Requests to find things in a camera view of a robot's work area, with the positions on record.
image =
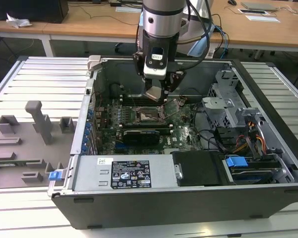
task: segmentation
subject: circuit board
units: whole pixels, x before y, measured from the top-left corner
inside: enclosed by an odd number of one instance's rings
[[[118,100],[112,100],[95,107],[96,130],[100,137],[97,154],[170,154],[172,151],[201,150],[200,139],[192,124],[195,104],[184,104],[180,107],[178,101],[172,99],[165,105],[130,107],[122,106]],[[129,126],[138,126],[138,130],[158,130],[158,143],[126,145],[123,135]]]

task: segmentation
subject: motherboard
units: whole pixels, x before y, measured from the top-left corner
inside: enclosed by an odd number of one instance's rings
[[[92,121],[94,145],[89,154],[170,154],[201,150],[193,126],[196,104],[169,99],[161,106],[125,106],[121,100],[103,101],[96,96]]]

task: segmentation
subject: blue cable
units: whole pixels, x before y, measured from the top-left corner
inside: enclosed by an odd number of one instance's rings
[[[218,31],[222,34],[222,36],[225,39],[224,51],[223,51],[223,53],[221,55],[221,59],[223,59],[223,57],[225,55],[225,52],[227,50],[227,47],[228,47],[228,45],[227,45],[227,39],[226,39],[226,33],[220,27],[218,27],[218,26],[215,26],[215,27],[218,29]]]

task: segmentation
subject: floor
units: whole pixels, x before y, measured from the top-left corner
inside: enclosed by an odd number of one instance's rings
[[[11,50],[18,56],[45,56],[41,41],[32,39],[16,39],[5,38],[4,41]],[[123,44],[119,53],[114,52],[115,43],[99,43],[88,42],[89,53],[84,52],[83,43],[77,41],[52,41],[56,55],[59,57],[88,57],[91,55],[124,55],[129,56],[134,53],[134,44]],[[230,49],[225,56],[227,59],[239,59],[240,61],[258,61],[258,62],[273,62],[276,67],[291,81],[294,82],[298,77],[298,53],[283,53],[275,52],[275,55],[270,55],[270,52],[265,52],[260,60],[254,60],[254,56],[250,56],[256,52],[252,50]],[[219,58],[222,50],[219,50],[214,58]],[[7,74],[16,58],[7,48],[3,41],[0,41],[0,82]]]

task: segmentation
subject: side panel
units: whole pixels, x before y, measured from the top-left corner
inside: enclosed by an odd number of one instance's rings
[[[53,196],[76,229],[268,218],[298,201],[298,187]]]

